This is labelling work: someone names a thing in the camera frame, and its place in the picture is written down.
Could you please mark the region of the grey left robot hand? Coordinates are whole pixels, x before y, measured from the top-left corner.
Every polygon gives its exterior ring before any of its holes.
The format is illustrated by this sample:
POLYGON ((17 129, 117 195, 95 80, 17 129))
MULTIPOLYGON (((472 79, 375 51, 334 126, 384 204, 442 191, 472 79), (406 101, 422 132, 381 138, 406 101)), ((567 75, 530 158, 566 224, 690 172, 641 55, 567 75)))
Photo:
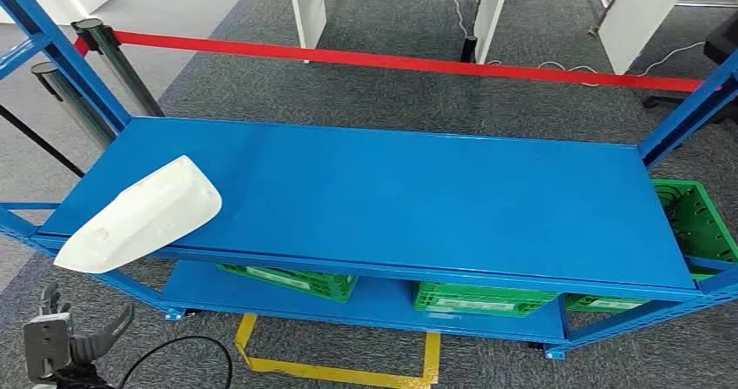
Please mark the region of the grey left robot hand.
POLYGON ((70 304, 59 304, 57 283, 47 285, 41 293, 40 352, 45 366, 61 370, 72 363, 89 364, 103 357, 124 334, 134 319, 132 304, 124 304, 119 315, 101 331, 76 335, 70 304))

